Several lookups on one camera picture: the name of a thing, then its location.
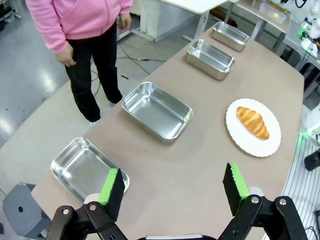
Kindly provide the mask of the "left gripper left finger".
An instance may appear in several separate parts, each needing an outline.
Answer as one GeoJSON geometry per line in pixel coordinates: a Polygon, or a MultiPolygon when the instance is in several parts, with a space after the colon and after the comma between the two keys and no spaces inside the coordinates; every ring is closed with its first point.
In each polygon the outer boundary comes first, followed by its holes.
{"type": "Polygon", "coordinates": [[[116,224],[125,184],[120,168],[109,170],[97,201],[57,208],[46,236],[47,240],[85,240],[96,234],[101,240],[126,240],[116,224]]]}

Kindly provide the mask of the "person's right hand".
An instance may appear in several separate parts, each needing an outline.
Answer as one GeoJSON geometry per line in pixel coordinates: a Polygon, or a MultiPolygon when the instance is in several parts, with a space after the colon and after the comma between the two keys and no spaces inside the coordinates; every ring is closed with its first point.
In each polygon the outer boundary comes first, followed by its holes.
{"type": "Polygon", "coordinates": [[[76,61],[73,59],[74,49],[70,44],[60,53],[55,54],[55,58],[58,62],[65,65],[66,67],[71,67],[76,65],[76,61]]]}

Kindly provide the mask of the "person's left hand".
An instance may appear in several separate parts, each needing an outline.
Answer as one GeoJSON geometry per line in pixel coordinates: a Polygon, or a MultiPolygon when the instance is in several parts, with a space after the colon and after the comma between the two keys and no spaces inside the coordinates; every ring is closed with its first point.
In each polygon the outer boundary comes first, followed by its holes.
{"type": "Polygon", "coordinates": [[[128,31],[131,28],[132,18],[130,13],[121,13],[119,15],[118,28],[122,31],[128,31]]]}

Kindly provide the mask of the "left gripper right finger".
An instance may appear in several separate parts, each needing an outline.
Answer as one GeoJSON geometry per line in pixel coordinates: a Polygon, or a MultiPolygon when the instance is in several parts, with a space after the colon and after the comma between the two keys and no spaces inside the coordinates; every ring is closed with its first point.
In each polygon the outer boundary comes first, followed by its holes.
{"type": "Polygon", "coordinates": [[[308,238],[289,196],[271,201],[263,194],[251,193],[236,163],[227,163],[222,182],[233,219],[220,240],[244,240],[253,227],[262,228],[270,240],[308,238]]]}

